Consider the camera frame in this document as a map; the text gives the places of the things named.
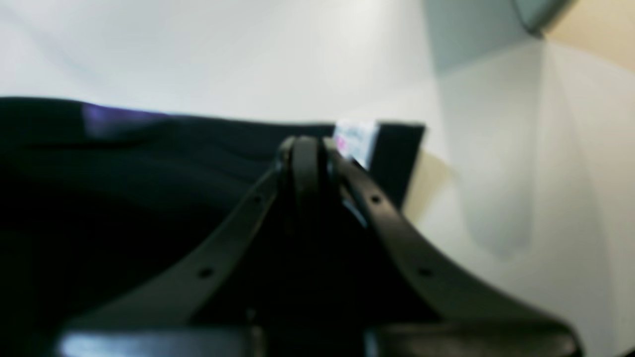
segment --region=purple fabric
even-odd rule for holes
[[[172,118],[163,113],[133,111],[95,104],[82,106],[84,129],[91,138],[113,138]]]

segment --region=white wall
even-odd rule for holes
[[[508,0],[0,0],[0,95],[430,131],[406,214],[478,276],[635,345],[635,78]]]

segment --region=label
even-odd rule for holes
[[[369,169],[373,159],[379,125],[374,120],[339,120],[335,124],[333,140],[340,154],[355,159],[363,168]]]

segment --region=black fabric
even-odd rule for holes
[[[418,148],[422,127],[404,128],[416,134],[394,155]],[[52,331],[160,273],[219,225],[286,137],[332,132],[0,98],[2,342]],[[375,152],[399,141],[380,132]],[[371,168],[398,204],[412,162],[400,166]]]

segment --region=beige wall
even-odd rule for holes
[[[578,0],[545,35],[635,72],[633,0]]]

